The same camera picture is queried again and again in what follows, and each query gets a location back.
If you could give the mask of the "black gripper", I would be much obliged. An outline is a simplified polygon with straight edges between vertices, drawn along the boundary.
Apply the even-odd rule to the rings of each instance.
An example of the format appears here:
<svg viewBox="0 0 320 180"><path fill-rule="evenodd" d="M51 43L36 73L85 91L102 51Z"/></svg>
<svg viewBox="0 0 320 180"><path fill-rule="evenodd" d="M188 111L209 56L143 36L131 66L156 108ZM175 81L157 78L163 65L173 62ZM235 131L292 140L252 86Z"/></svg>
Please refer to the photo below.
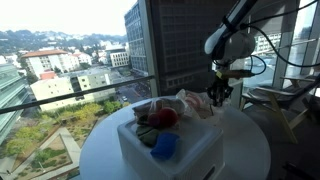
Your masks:
<svg viewBox="0 0 320 180"><path fill-rule="evenodd" d="M252 76L253 73L250 70L217 70L215 80L207 89L207 94L212 100L224 100L233 90L228 84L230 78L241 79Z"/></svg>

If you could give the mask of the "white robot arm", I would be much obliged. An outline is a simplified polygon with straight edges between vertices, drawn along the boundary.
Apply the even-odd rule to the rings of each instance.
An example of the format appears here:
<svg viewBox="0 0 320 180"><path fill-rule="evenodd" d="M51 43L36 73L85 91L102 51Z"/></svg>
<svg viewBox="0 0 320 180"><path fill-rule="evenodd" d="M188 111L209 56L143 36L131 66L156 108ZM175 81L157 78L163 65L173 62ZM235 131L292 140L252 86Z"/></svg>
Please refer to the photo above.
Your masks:
<svg viewBox="0 0 320 180"><path fill-rule="evenodd" d="M205 42L205 53L218 67L218 70L215 71L215 80L207 89L209 98L215 103L222 103L231 95L233 88L228 85L230 78L241 79L255 76L255 73L251 70L230 70L230 65L234 61L253 56L256 43L254 37L246 33L245 29L255 29L263 34L265 38L268 38L260 28L255 26L256 23L298 13L319 0L312 0L302 7L245 23L244 20L248 17L249 12L258 1L259 0L238 0L230 12L222 18L218 29L212 33Z"/></svg>

